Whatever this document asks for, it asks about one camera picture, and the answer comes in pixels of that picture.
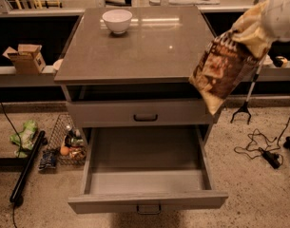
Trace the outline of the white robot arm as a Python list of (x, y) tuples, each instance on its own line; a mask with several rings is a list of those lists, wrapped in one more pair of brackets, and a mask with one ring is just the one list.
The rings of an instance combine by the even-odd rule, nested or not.
[(261, 22), (267, 33), (275, 40), (290, 41), (290, 0), (269, 0)]

